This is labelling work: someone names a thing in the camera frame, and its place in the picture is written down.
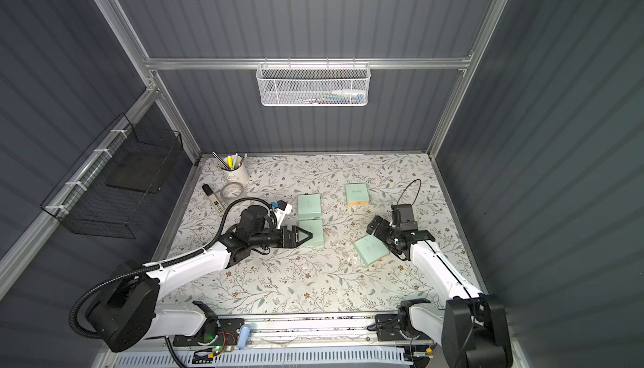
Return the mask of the mint jewelry box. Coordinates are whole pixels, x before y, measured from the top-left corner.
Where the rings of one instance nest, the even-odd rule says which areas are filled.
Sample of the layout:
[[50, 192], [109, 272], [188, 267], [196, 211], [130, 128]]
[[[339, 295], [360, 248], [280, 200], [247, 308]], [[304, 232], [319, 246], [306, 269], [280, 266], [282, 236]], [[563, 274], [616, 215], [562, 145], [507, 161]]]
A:
[[370, 196], [365, 183], [347, 183], [345, 197], [348, 206], [368, 205]]
[[322, 219], [300, 220], [299, 227], [313, 234], [313, 238], [305, 242], [302, 247], [323, 247], [325, 238]]
[[300, 195], [298, 197], [298, 217], [300, 220], [315, 220], [322, 217], [319, 194]]
[[365, 266], [370, 266], [390, 253], [382, 241], [374, 235], [365, 235], [357, 240], [354, 242], [354, 248]]

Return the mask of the floral table mat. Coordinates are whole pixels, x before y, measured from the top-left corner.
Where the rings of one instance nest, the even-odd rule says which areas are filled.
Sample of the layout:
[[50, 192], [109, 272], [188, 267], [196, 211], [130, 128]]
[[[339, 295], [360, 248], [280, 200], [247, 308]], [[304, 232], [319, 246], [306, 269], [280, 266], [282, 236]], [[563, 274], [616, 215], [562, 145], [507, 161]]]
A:
[[[434, 235], [461, 274], [476, 280], [426, 154], [255, 156], [248, 158], [247, 169], [248, 198], [296, 205], [300, 195], [320, 195], [323, 247], [255, 253], [179, 287], [166, 303], [198, 300], [227, 315], [385, 311], [415, 298], [440, 303], [441, 296], [413, 264], [387, 255], [365, 266], [354, 248], [370, 220], [389, 218], [397, 200], [413, 204], [419, 227]], [[347, 183], [365, 183], [370, 203], [348, 206]]]

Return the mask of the clear tape roll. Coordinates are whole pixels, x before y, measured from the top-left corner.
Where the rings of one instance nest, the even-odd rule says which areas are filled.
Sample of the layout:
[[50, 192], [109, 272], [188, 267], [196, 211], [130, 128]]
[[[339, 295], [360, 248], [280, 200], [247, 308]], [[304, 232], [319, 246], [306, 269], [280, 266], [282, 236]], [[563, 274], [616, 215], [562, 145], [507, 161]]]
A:
[[238, 182], [226, 183], [220, 190], [219, 196], [223, 205], [230, 205], [233, 201], [246, 197], [245, 187]]

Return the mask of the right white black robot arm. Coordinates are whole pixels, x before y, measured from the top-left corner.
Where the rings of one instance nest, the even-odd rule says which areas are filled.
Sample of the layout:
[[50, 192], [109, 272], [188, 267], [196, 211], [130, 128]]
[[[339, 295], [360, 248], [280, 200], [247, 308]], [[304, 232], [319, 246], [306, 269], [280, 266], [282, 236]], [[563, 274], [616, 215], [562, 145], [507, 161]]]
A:
[[421, 230], [411, 204], [392, 206], [392, 218], [375, 216], [367, 235], [377, 239], [402, 262], [411, 262], [444, 299], [404, 300], [396, 314], [379, 314], [368, 330], [380, 341], [431, 339], [443, 350], [450, 367], [510, 367], [513, 350], [506, 309], [498, 297], [484, 294], [466, 279], [439, 248], [428, 230]]

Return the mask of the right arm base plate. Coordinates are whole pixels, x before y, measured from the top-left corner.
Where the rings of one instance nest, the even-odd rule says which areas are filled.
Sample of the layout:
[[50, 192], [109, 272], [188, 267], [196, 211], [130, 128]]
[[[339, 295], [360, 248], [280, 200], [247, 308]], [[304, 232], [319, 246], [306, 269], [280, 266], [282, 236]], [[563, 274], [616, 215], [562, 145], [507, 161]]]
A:
[[377, 314], [375, 321], [367, 329], [377, 334], [377, 339], [383, 341], [403, 341], [411, 339], [440, 341], [441, 327], [431, 326], [425, 333], [412, 326], [411, 319], [406, 313]]

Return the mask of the white pen holder cup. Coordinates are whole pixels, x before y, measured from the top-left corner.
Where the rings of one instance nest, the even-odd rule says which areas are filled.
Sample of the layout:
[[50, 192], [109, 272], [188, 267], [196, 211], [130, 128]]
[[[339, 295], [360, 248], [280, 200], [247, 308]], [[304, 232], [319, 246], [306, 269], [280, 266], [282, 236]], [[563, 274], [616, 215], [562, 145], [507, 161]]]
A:
[[235, 153], [223, 158], [216, 152], [212, 152], [211, 156], [217, 161], [218, 168], [223, 171], [227, 181], [239, 183], [242, 186], [250, 183], [250, 176], [245, 165], [245, 157]]

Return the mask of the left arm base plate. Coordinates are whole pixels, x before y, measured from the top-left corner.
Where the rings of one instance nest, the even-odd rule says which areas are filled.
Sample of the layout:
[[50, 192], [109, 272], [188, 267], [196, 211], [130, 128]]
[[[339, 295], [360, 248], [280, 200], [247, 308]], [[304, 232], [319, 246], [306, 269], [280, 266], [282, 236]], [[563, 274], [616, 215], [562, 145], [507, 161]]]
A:
[[193, 336], [176, 335], [174, 347], [233, 346], [239, 336], [244, 319], [208, 319]]

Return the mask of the black marker pen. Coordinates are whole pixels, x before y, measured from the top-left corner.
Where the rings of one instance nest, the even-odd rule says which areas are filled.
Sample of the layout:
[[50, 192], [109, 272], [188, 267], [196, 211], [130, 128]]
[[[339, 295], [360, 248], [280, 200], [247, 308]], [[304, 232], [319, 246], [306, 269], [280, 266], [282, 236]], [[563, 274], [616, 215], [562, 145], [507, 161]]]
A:
[[202, 185], [202, 190], [204, 191], [206, 198], [209, 200], [214, 210], [217, 211], [219, 214], [223, 214], [226, 208], [222, 205], [221, 201], [218, 200], [211, 186], [208, 185], [207, 183], [204, 183]]

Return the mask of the white perforated front panel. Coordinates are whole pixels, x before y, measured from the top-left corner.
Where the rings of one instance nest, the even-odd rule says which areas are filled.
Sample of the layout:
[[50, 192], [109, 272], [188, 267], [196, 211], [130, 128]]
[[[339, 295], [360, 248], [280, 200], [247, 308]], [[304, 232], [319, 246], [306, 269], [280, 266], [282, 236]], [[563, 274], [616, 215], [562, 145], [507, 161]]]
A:
[[204, 351], [179, 351], [187, 367], [304, 367], [304, 366], [412, 366], [401, 347], [349, 346], [247, 349], [207, 356]]

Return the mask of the blue cylinder on rail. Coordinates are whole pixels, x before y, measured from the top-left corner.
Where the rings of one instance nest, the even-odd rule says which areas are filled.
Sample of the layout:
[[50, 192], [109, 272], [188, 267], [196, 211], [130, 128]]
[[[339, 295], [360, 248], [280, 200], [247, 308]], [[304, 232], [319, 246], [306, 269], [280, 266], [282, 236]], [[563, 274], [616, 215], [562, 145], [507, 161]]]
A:
[[244, 350], [247, 347], [250, 334], [251, 334], [251, 326], [249, 324], [243, 324], [240, 327], [239, 335], [237, 338], [237, 344], [236, 344], [239, 350]]

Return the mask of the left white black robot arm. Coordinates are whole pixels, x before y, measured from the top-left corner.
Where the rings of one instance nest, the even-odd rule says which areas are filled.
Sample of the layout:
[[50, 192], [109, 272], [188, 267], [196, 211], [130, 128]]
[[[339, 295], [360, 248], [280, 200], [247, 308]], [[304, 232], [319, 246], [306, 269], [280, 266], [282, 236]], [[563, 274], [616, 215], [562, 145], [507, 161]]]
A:
[[216, 336], [218, 317], [201, 301], [163, 306], [165, 296], [213, 272], [235, 266], [253, 252], [295, 249], [311, 241], [313, 233], [283, 219], [291, 206], [283, 201], [253, 204], [238, 223], [219, 227], [216, 237], [192, 252], [149, 262], [124, 263], [113, 276], [87, 290], [72, 305], [68, 324], [87, 339], [100, 339], [117, 353], [144, 339], [197, 336], [208, 343]]

